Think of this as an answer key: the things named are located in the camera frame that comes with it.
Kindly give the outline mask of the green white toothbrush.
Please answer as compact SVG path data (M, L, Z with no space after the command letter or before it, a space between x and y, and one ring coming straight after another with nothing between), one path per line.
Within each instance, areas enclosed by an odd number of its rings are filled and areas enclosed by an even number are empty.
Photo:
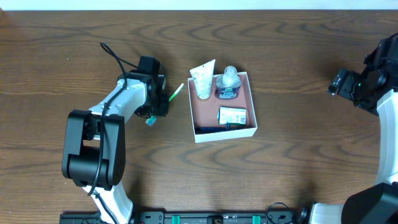
M179 92L182 90L183 86L184 86L184 84L181 83L180 86L169 97L169 102L171 102L179 94ZM156 120L157 120L157 116L152 115L150 118L146 119L146 125L152 126L156 122Z

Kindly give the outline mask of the white lotion tube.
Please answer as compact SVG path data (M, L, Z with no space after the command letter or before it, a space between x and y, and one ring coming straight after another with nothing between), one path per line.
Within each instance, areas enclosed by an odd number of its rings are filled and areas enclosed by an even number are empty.
M195 85L197 97L201 101L206 101L211 96L213 83L213 72L216 60L213 59L203 65L190 70L191 77Z

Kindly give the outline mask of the blue disposable razor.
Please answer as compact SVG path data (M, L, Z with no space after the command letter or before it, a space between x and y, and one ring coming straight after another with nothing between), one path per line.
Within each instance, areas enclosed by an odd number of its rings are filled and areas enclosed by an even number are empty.
M211 134L230 130L230 124L226 123L223 127L197 127L194 129L196 134Z

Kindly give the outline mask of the white green labelled packet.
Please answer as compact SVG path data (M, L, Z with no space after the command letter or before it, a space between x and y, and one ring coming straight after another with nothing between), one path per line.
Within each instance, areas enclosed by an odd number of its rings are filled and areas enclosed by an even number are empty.
M219 124L246 124L246 109L221 106L217 114Z

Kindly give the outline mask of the red green toothpaste tube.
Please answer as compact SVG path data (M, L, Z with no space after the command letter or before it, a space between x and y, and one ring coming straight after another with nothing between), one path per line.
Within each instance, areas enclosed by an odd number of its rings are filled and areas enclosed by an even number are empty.
M245 124L226 123L226 130L227 131L234 131L234 130L245 129L245 128L247 128L247 126Z

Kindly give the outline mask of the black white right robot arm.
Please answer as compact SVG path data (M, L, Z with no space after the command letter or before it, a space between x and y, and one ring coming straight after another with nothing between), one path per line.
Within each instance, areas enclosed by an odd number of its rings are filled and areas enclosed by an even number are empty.
M376 181L343 204L313 203L306 223L397 223L397 34L380 40L364 65L361 73L339 69L327 92L379 118Z

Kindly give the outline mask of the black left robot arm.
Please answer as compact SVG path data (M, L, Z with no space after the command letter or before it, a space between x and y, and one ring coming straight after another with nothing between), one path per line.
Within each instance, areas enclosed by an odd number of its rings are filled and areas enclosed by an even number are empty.
M125 124L132 115L166 116L165 75L154 57L142 56L134 70L123 71L115 89L88 110L67 118L62 174L82 187L96 213L62 214L60 223L136 223L133 202L121 182L126 165Z

